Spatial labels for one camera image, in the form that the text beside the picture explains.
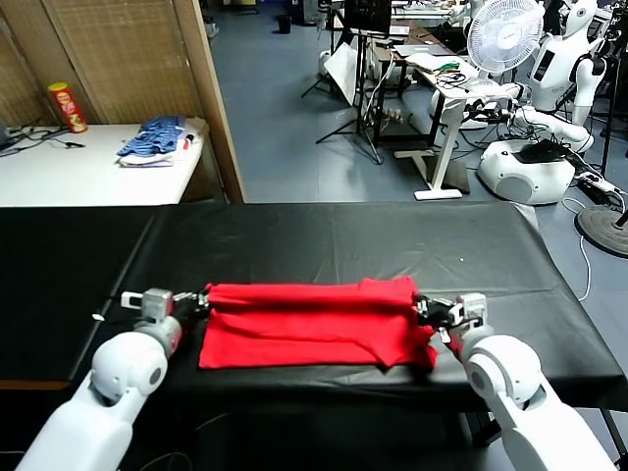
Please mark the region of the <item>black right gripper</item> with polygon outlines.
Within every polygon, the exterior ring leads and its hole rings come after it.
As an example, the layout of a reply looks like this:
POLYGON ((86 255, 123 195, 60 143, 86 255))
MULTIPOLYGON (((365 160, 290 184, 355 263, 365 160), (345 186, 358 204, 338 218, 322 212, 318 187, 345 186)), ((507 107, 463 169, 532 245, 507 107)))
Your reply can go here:
POLYGON ((417 315, 425 317, 435 331, 450 330, 461 324, 460 311, 464 308, 461 296, 456 299, 432 298, 426 295, 415 297, 417 315))

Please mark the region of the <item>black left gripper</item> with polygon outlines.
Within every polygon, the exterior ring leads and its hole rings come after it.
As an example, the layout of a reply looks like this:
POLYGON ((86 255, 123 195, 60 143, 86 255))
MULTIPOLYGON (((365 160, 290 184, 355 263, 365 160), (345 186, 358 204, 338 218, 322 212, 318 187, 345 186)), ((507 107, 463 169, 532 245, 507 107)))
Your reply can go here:
POLYGON ((182 327, 193 327, 207 318, 211 308, 209 292, 180 292, 173 295, 174 308, 172 316, 182 327))

